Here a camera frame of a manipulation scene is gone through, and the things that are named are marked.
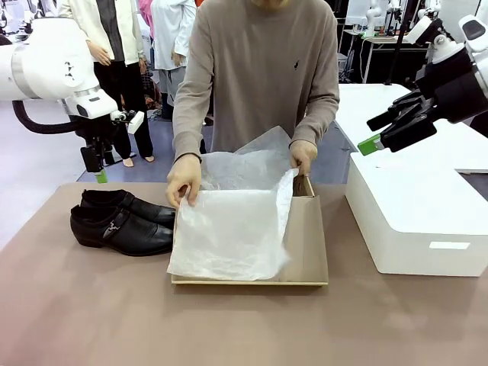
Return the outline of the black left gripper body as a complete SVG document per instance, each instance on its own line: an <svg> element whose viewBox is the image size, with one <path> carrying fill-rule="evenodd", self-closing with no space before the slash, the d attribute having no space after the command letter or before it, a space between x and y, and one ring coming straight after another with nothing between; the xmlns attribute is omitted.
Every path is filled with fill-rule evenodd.
<svg viewBox="0 0 488 366"><path fill-rule="evenodd" d="M109 115L88 119L72 115L72 122L79 122L82 126L75 134L85 141L85 147L97 146L101 149L112 149L118 126Z"/></svg>

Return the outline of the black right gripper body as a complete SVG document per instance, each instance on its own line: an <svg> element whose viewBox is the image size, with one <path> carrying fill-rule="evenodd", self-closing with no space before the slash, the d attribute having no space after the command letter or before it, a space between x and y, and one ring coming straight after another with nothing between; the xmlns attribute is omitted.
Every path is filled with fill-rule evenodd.
<svg viewBox="0 0 488 366"><path fill-rule="evenodd" d="M486 88L476 73L466 49L417 72L416 85L429 105L426 113L431 121L446 119L455 124L487 111Z"/></svg>

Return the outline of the person's right hand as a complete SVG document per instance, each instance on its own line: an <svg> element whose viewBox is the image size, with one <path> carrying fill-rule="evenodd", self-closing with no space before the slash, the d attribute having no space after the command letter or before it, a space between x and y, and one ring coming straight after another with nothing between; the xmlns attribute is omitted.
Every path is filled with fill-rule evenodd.
<svg viewBox="0 0 488 366"><path fill-rule="evenodd" d="M167 176L166 196L174 208L179 208L181 199L187 198L194 205L201 186L201 161L196 155L185 154L173 164Z"/></svg>

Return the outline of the person's left hand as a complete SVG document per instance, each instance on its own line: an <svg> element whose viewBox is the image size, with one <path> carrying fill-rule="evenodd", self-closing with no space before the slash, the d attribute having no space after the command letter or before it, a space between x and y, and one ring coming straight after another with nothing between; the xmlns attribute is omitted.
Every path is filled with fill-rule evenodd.
<svg viewBox="0 0 488 366"><path fill-rule="evenodd" d="M290 145L290 154L291 167L298 169L300 176L308 176L318 154L317 147L306 140L296 140Z"/></svg>

